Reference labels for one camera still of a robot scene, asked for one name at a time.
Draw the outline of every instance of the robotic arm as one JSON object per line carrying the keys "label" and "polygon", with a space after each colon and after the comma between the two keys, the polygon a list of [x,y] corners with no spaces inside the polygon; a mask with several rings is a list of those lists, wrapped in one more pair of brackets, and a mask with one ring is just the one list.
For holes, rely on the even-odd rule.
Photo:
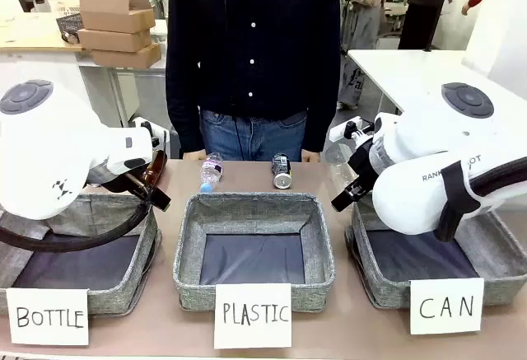
{"label": "robotic arm", "polygon": [[[86,184],[136,194],[142,200],[138,222],[151,204],[166,209],[170,202],[155,184],[149,187],[131,172],[152,162],[148,129],[108,128],[88,104],[56,83],[30,80],[3,96],[0,155],[0,205],[17,216],[42,220],[60,214]],[[134,227],[125,224],[117,232],[122,236]]]}
{"label": "robotic arm", "polygon": [[448,241],[461,220],[527,192],[527,150],[501,134],[491,100],[459,83],[445,84],[441,94],[401,116],[377,115],[373,134],[358,129],[360,119],[346,124],[357,144],[349,165],[358,177],[333,200],[338,211],[373,190],[388,227],[434,231]]}

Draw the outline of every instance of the wire basket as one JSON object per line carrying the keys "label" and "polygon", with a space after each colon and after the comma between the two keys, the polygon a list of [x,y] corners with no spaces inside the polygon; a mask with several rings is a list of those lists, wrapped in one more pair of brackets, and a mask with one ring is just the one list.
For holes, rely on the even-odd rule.
{"label": "wire basket", "polygon": [[57,18],[57,25],[61,35],[77,35],[77,32],[84,28],[80,13]]}
{"label": "wire basket", "polygon": [[48,0],[51,12],[57,12],[59,16],[71,16],[81,12],[80,0]]}

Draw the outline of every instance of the label card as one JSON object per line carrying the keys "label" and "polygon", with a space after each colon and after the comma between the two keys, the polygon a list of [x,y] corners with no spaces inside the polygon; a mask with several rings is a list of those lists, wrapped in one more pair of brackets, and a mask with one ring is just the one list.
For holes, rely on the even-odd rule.
{"label": "label card", "polygon": [[11,341],[29,345],[88,345],[88,291],[8,288]]}
{"label": "label card", "polygon": [[484,280],[432,279],[410,282],[410,333],[480,331]]}
{"label": "label card", "polygon": [[290,348],[291,284],[218,284],[214,348]]}

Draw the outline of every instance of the storage basket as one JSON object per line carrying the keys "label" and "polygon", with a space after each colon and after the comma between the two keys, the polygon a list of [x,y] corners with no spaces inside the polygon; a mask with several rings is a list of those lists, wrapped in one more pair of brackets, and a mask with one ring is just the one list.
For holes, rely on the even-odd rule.
{"label": "storage basket", "polygon": [[374,306],[408,308],[413,279],[484,278],[484,306],[511,303],[527,282],[527,254],[494,212],[462,221],[455,240],[443,243],[432,232],[405,236],[390,230],[370,196],[353,207],[347,248]]}
{"label": "storage basket", "polygon": [[76,35],[80,29],[84,28],[84,25],[82,24],[82,17],[79,13],[57,18],[57,25],[60,29],[61,35],[64,33]]}
{"label": "storage basket", "polygon": [[[238,246],[240,241],[246,246]],[[220,256],[204,262],[218,242]],[[260,247],[251,254],[255,245]],[[215,279],[215,272],[222,278]],[[217,283],[291,283],[292,310],[318,312],[334,277],[328,228],[315,196],[220,193],[197,194],[188,201],[174,263],[175,286],[185,310],[213,310]]]}
{"label": "storage basket", "polygon": [[[58,216],[26,220],[0,210],[0,225],[35,239],[61,241],[107,232],[133,215],[139,200],[122,194],[82,194]],[[141,296],[161,242],[156,219],[147,217],[129,234],[89,250],[33,253],[0,242],[0,314],[6,288],[87,288],[91,316],[128,314]]]}

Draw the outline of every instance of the stacked cardboard boxes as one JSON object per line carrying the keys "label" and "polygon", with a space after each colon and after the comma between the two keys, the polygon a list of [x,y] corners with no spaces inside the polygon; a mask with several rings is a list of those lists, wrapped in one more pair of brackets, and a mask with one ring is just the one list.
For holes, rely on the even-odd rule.
{"label": "stacked cardboard boxes", "polygon": [[161,59],[150,36],[156,21],[148,0],[81,0],[81,16],[79,39],[98,65],[149,68]]}

